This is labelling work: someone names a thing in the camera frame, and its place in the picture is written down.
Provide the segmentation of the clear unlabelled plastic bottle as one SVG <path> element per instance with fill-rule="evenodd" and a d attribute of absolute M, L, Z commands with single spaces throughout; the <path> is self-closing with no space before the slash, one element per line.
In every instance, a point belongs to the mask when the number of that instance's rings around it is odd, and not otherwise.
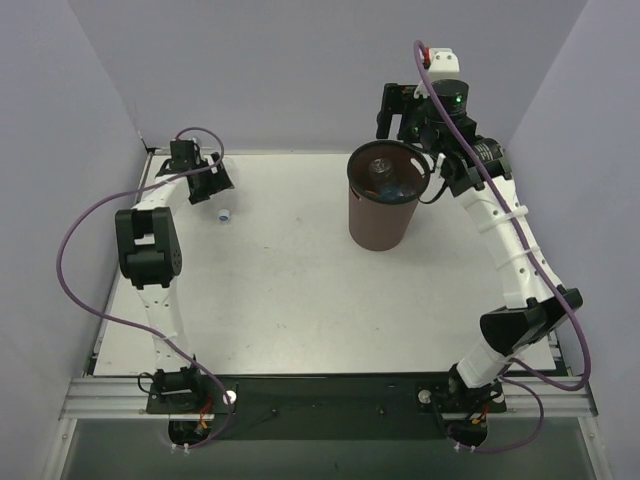
<path fill-rule="evenodd" d="M 218 220 L 223 223 L 228 223 L 232 219 L 232 214 L 238 203 L 239 174 L 236 161 L 232 157 L 228 157 L 224 161 L 224 165 L 231 186 L 218 193 L 215 199 L 218 208 Z"/>

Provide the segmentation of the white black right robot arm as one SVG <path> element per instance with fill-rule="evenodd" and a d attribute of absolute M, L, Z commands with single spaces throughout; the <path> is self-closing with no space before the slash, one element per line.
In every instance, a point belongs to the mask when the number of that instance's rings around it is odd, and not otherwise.
<path fill-rule="evenodd" d="M 469 214 L 494 261 L 504 304 L 481 316 L 479 342 L 450 371 L 460 390 L 479 390 L 561 325 L 583 299 L 547 263 L 502 146 L 480 135 L 467 113 L 468 94 L 468 84 L 458 79 L 437 80 L 430 93 L 387 83 L 376 136 L 388 138 L 392 117 L 400 116 L 398 140 L 440 162 L 445 187 Z"/>

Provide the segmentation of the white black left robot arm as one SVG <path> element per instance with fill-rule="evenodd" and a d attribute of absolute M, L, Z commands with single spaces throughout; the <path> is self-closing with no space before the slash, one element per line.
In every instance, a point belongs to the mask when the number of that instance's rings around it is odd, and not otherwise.
<path fill-rule="evenodd" d="M 152 330 L 155 372 L 149 376 L 149 396 L 187 412 L 199 408 L 206 393 L 178 302 L 183 256 L 173 213 L 185 202 L 202 203 L 233 187 L 220 152 L 206 159 L 196 139 L 176 138 L 156 183 L 133 207 L 115 215 L 119 267 Z"/>

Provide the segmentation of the clear bottle orange blue label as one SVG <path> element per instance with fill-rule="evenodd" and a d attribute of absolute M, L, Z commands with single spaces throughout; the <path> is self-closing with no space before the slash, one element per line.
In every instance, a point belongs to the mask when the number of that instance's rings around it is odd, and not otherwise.
<path fill-rule="evenodd" d="M 374 184 L 387 185 L 397 182 L 394 163 L 388 158 L 372 160 L 367 167 L 367 172 Z"/>

